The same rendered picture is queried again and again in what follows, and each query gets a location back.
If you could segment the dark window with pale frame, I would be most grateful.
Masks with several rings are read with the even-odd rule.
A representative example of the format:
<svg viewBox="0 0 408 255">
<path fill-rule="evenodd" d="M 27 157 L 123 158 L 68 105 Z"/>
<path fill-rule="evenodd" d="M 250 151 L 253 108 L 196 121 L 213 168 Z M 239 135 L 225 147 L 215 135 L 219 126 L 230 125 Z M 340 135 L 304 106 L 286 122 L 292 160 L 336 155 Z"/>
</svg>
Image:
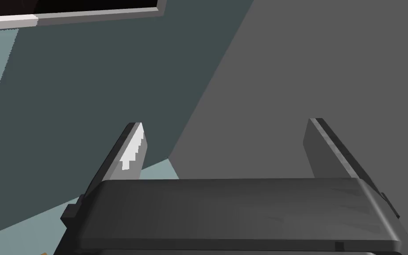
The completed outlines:
<svg viewBox="0 0 408 255">
<path fill-rule="evenodd" d="M 167 0 L 0 0 L 0 30 L 162 16 Z"/>
</svg>

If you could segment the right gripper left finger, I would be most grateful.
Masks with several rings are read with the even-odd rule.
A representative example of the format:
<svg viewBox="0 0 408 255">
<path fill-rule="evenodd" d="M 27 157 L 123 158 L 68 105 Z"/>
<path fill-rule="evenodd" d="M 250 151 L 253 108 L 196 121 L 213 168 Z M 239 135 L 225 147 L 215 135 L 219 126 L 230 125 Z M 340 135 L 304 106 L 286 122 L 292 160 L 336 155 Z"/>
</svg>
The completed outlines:
<svg viewBox="0 0 408 255">
<path fill-rule="evenodd" d="M 129 123 L 99 167 L 85 194 L 89 195 L 102 181 L 140 179 L 146 151 L 147 141 L 142 123 Z"/>
</svg>

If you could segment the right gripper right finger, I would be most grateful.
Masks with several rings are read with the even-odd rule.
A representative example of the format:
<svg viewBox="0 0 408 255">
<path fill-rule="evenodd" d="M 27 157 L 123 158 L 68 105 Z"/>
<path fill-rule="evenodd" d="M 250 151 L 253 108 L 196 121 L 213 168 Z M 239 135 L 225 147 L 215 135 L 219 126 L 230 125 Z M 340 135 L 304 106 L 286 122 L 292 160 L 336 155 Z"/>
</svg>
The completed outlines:
<svg viewBox="0 0 408 255">
<path fill-rule="evenodd" d="M 324 119 L 309 119 L 303 147 L 316 178 L 359 178 L 382 193 Z"/>
</svg>

